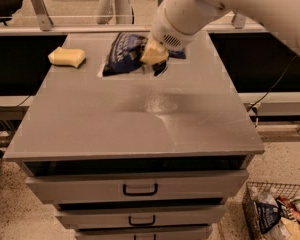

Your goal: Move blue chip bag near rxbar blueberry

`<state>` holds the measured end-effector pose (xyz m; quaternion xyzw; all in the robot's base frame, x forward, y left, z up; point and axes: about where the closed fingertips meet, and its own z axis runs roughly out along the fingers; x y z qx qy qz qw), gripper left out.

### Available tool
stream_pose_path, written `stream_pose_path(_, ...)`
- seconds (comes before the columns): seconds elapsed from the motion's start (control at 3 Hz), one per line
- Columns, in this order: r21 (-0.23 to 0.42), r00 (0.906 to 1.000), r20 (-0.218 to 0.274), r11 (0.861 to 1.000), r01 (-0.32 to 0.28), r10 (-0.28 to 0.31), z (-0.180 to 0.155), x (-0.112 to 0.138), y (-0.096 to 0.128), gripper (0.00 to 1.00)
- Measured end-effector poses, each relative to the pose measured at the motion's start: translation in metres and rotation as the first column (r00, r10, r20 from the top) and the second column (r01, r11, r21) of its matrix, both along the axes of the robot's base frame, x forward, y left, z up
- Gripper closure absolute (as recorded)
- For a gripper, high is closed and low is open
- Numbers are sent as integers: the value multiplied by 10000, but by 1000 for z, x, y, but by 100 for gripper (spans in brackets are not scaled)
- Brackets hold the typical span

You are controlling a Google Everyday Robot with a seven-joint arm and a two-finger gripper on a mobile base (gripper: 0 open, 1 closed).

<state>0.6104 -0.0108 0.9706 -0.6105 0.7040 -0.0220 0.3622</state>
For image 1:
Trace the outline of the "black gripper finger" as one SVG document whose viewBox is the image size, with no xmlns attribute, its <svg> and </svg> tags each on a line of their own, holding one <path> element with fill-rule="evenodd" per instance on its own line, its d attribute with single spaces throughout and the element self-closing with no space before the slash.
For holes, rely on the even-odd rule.
<svg viewBox="0 0 300 240">
<path fill-rule="evenodd" d="M 155 77 L 161 75 L 162 73 L 164 73 L 167 69 L 167 62 L 166 61 L 162 61 L 158 64 L 155 64 L 152 66 L 152 69 L 154 71 L 153 75 Z"/>
</svg>

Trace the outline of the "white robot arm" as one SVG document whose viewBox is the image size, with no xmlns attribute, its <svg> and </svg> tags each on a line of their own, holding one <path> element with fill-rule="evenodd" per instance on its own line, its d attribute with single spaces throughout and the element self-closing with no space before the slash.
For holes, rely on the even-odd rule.
<svg viewBox="0 0 300 240">
<path fill-rule="evenodd" d="M 198 31 L 231 11 L 257 22 L 300 57 L 300 0 L 163 0 L 141 61 L 164 61 L 169 51 L 186 47 Z"/>
</svg>

